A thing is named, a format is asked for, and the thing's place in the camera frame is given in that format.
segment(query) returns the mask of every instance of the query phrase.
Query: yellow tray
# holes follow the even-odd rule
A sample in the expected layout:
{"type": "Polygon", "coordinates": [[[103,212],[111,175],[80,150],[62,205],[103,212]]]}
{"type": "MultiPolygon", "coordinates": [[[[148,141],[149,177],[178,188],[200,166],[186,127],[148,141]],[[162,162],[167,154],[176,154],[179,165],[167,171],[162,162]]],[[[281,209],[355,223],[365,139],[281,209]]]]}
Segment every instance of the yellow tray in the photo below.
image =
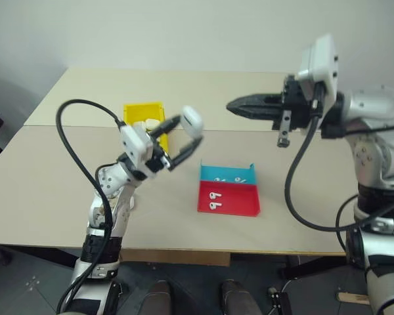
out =
{"type": "MultiPolygon", "coordinates": [[[[124,104],[124,121],[129,125],[136,121],[145,121],[146,119],[165,120],[165,111],[162,102],[141,103],[141,104],[124,104]]],[[[168,151],[168,137],[162,135],[159,140],[160,146],[168,151]]]]}

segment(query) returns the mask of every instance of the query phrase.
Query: blue tray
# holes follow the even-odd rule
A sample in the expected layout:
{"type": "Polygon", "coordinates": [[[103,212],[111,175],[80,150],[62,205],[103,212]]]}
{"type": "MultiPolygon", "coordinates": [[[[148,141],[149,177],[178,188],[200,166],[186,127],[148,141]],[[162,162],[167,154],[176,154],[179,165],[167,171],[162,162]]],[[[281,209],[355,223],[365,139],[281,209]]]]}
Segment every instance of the blue tray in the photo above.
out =
{"type": "Polygon", "coordinates": [[[222,166],[200,166],[200,180],[207,181],[221,181],[231,182],[235,184],[252,184],[256,185],[255,167],[251,164],[248,169],[237,167],[222,167],[222,166]]]}

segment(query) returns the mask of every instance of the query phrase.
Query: beige table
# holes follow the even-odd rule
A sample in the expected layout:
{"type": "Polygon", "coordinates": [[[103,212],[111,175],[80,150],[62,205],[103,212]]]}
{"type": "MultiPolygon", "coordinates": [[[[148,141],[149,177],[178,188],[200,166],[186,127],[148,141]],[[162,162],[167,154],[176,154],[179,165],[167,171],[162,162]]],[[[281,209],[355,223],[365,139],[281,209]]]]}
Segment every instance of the beige table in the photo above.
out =
{"type": "MultiPolygon", "coordinates": [[[[93,189],[58,138],[55,111],[63,101],[94,100],[122,116],[123,103],[161,100],[167,115],[185,104],[195,106],[205,119],[205,139],[174,172],[163,171],[137,189],[137,206],[122,243],[128,250],[125,259],[166,260],[166,250],[183,253],[178,262],[201,262],[202,254],[204,263],[216,259],[216,253],[221,259],[229,253],[342,255],[335,234],[298,223],[284,203],[286,173],[303,137],[292,133],[291,146],[279,149],[277,133],[266,131],[270,123],[225,110],[234,97],[279,91],[283,77],[277,73],[68,70],[0,155],[0,244],[80,247],[83,243],[93,189]],[[255,163],[260,215],[197,212],[201,161],[232,167],[255,163]]],[[[70,126],[66,127],[70,142],[91,171],[114,161],[121,152],[117,129],[100,111],[73,105],[63,120],[70,126]]],[[[186,141],[184,131],[175,130],[169,137],[171,153],[186,141]]],[[[292,186],[298,211],[331,226],[339,205],[356,188],[349,146],[316,136],[292,186]]],[[[350,222],[351,216],[348,209],[342,222],[350,222]]]]}

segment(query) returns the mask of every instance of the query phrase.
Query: leg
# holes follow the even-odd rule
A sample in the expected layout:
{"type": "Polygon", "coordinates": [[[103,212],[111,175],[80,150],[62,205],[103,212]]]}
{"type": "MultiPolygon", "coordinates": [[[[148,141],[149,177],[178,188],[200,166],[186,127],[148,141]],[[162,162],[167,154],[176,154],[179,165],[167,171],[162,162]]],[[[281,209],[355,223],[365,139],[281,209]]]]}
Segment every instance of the leg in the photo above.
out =
{"type": "Polygon", "coordinates": [[[144,297],[139,315],[171,315],[171,289],[166,281],[158,281],[144,297]]]}
{"type": "Polygon", "coordinates": [[[221,307],[224,315],[263,315],[250,292],[234,280],[221,285],[221,307]]]}

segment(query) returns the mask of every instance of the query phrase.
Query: wooden plank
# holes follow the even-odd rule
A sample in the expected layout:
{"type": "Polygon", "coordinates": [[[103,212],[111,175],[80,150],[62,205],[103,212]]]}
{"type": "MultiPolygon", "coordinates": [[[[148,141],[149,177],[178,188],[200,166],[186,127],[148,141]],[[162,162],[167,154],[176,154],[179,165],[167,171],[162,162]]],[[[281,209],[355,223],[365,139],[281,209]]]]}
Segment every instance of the wooden plank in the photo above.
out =
{"type": "Polygon", "coordinates": [[[364,304],[369,305],[368,295],[354,294],[348,292],[339,292],[337,294],[337,300],[346,303],[364,304]]]}
{"type": "Polygon", "coordinates": [[[230,253],[224,251],[172,251],[161,249],[122,249],[121,261],[147,263],[204,264],[229,266],[230,253]]]}

